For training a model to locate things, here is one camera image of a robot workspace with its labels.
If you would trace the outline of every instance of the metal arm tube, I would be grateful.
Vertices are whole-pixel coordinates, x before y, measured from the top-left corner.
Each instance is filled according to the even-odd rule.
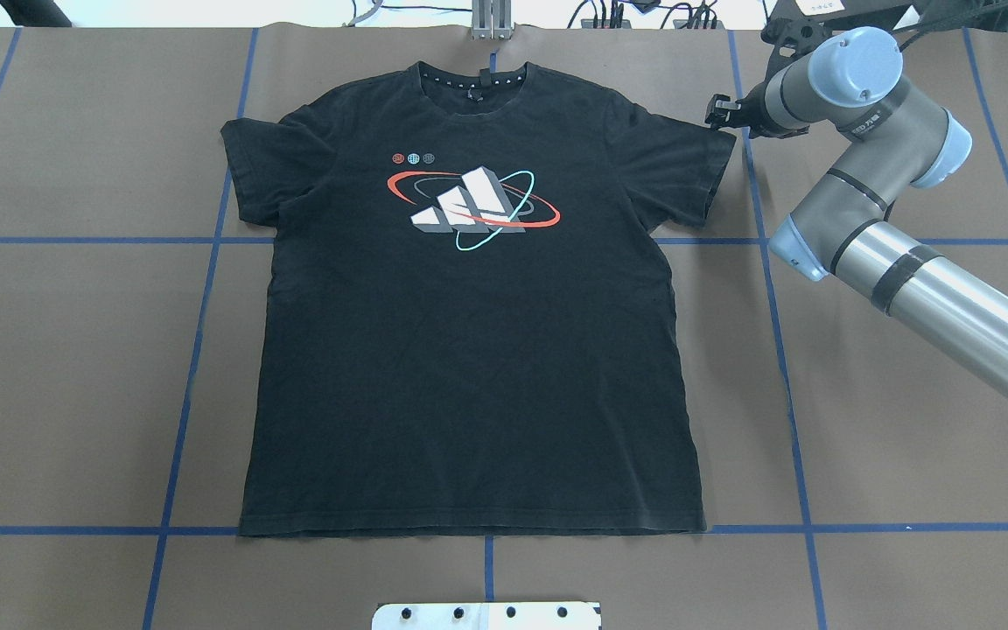
[[[884,71],[868,70],[875,55]],[[1007,295],[880,221],[908,184],[941,182],[970,151],[965,129],[900,70],[891,36],[856,29],[768,81],[773,123],[830,120],[852,140],[769,246],[808,278],[839,276],[1008,398]]]
[[[888,223],[875,223],[848,244],[836,275],[872,297],[891,268],[920,247]],[[1007,295],[939,255],[879,299],[887,314],[1008,398]]]

